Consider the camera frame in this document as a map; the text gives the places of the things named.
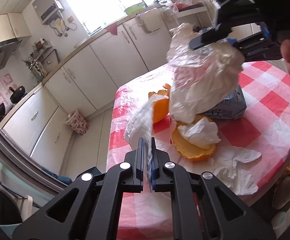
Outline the large orange peel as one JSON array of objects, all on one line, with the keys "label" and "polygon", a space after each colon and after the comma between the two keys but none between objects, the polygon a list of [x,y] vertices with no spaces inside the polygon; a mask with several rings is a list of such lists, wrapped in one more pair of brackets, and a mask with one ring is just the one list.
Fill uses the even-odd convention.
[{"label": "large orange peel", "polygon": [[[195,119],[190,124],[195,124],[203,117],[207,117],[202,114],[198,114],[195,116]],[[209,117],[207,117],[210,122],[213,122],[213,120]],[[187,140],[185,140],[181,134],[178,132],[178,126],[180,125],[188,125],[188,123],[185,122],[176,122],[176,126],[174,131],[172,132],[172,142],[176,149],[176,151],[185,159],[189,161],[203,161],[205,159],[210,158],[214,152],[216,151],[217,144],[212,144],[208,149],[199,148],[195,145],[190,144]]]}]

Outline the clear plastic bag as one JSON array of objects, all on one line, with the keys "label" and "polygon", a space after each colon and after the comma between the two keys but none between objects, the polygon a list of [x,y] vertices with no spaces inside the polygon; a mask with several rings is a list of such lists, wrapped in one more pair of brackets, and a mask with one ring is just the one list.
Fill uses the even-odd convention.
[{"label": "clear plastic bag", "polygon": [[189,43],[200,37],[193,25],[182,23],[172,29],[167,61],[174,67],[170,89],[169,112],[176,121],[191,123],[238,86],[243,70],[243,54],[227,40],[220,40],[192,50]]}]

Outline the small orange peel piece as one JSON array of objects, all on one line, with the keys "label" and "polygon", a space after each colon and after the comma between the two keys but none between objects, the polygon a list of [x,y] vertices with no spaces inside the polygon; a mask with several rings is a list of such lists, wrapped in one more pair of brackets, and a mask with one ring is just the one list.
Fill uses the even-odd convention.
[{"label": "small orange peel piece", "polygon": [[169,113],[169,93],[170,93],[170,85],[165,83],[163,85],[162,90],[158,92],[149,92],[148,98],[151,98],[154,94],[163,95],[167,98],[157,100],[154,102],[154,112],[153,112],[153,123],[158,123],[163,120],[167,114]]}]

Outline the grey blue carton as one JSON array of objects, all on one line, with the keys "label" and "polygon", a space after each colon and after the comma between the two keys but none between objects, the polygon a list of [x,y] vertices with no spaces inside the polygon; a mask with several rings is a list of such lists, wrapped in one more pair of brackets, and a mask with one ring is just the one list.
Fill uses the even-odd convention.
[{"label": "grey blue carton", "polygon": [[240,85],[227,97],[204,114],[211,119],[237,120],[247,108],[247,104]]}]

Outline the white tissue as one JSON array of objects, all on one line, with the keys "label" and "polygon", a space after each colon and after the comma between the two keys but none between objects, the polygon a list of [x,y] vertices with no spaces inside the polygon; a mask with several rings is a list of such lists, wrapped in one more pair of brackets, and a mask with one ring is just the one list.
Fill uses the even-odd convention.
[{"label": "white tissue", "polygon": [[212,144],[221,141],[218,137],[217,124],[210,122],[207,117],[203,117],[195,124],[178,126],[178,132],[190,144],[199,148],[208,149]]},{"label": "white tissue", "polygon": [[155,102],[155,97],[149,99],[142,108],[135,112],[124,132],[124,139],[133,150],[138,146],[138,139],[144,139],[144,169],[148,185],[152,185],[152,133]]},{"label": "white tissue", "polygon": [[261,153],[236,146],[219,147],[213,155],[212,173],[238,196],[252,195],[259,187],[251,173],[240,167],[261,157]]}]

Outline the white kitchen cabinets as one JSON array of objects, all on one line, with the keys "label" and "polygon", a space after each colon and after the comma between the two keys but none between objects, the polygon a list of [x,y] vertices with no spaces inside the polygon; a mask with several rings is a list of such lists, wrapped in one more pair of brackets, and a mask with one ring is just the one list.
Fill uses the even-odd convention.
[{"label": "white kitchen cabinets", "polygon": [[67,115],[92,115],[114,100],[120,86],[165,64],[170,40],[159,9],[137,14],[116,34],[102,34],[60,63],[0,127],[29,158],[59,173],[73,132]]}]

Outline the white shelf rack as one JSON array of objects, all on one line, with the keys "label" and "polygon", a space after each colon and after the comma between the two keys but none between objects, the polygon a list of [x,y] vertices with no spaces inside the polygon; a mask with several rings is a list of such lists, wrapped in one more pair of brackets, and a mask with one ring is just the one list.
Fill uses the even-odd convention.
[{"label": "white shelf rack", "polygon": [[170,19],[174,20],[177,25],[191,23],[197,27],[205,28],[212,25],[214,15],[215,8],[213,3],[210,0],[205,0],[199,2],[198,6],[193,9],[175,13],[170,16]]}]

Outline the plastic bag on rack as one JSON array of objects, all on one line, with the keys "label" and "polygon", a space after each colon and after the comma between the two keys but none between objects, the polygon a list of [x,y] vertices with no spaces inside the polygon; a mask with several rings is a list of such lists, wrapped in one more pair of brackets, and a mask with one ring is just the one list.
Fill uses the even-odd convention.
[{"label": "plastic bag on rack", "polygon": [[167,9],[171,10],[173,13],[180,12],[180,10],[185,9],[193,5],[192,0],[176,0],[172,2],[171,0],[162,0],[159,2],[160,5],[163,5]]}]

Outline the white tissue on peel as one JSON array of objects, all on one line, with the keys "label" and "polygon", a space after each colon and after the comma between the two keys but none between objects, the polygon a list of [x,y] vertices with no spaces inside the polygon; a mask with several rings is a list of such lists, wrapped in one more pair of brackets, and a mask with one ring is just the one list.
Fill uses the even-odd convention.
[{"label": "white tissue on peel", "polygon": [[207,117],[203,117],[195,124],[178,126],[178,132],[190,144],[199,148],[208,149],[212,144],[221,141],[218,137],[217,124],[210,122]]}]

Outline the white tissue on table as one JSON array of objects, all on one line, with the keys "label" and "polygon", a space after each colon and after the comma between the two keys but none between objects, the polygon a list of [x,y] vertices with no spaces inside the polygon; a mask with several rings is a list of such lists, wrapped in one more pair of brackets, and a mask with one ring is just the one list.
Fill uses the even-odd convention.
[{"label": "white tissue on table", "polygon": [[261,157],[261,153],[236,146],[219,147],[213,155],[212,173],[238,196],[252,195],[259,187],[251,173],[240,167]]}]

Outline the floral waste basket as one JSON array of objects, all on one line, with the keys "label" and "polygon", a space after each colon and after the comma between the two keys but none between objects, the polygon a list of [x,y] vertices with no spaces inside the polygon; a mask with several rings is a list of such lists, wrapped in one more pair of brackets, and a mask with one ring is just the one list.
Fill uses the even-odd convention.
[{"label": "floral waste basket", "polygon": [[89,129],[89,124],[77,109],[67,116],[65,124],[79,135],[84,135]]}]

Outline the green basin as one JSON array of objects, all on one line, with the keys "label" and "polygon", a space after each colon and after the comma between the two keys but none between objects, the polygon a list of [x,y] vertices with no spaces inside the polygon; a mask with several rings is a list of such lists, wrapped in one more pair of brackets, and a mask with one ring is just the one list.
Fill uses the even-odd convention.
[{"label": "green basin", "polygon": [[124,10],[124,12],[127,15],[131,15],[131,14],[137,13],[145,8],[146,8],[146,5],[143,2],[140,2],[140,3],[134,4],[134,5],[126,8]]}]

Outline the red white checkered tablecloth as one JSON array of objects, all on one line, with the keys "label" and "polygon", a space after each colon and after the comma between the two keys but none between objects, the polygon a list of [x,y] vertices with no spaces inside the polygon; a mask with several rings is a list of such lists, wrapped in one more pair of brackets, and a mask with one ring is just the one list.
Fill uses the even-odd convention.
[{"label": "red white checkered tablecloth", "polygon": [[129,120],[149,115],[155,99],[158,119],[143,125],[156,147],[189,172],[214,173],[244,200],[254,199],[272,185],[290,162],[290,76],[266,62],[246,63],[239,75],[241,91],[234,102],[246,110],[237,120],[218,120],[207,114],[193,124],[175,122],[167,113],[167,88],[174,69],[163,65],[121,86],[112,112],[107,166],[121,163],[131,142],[144,135]]}]

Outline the black pot on stove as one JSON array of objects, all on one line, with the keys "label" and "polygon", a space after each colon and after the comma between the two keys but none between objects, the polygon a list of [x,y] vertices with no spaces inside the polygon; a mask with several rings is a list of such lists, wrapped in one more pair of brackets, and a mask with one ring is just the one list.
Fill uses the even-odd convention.
[{"label": "black pot on stove", "polygon": [[10,96],[10,101],[13,104],[17,104],[20,100],[26,95],[26,90],[24,86],[19,86],[16,89],[9,87],[9,90],[12,92]]}]

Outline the wall water heater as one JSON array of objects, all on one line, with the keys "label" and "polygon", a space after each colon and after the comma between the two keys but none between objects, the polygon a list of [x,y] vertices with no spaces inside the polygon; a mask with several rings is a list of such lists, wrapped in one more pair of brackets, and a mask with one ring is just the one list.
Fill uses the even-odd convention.
[{"label": "wall water heater", "polygon": [[59,0],[34,0],[32,6],[42,25],[60,18],[59,12],[64,10]]}]

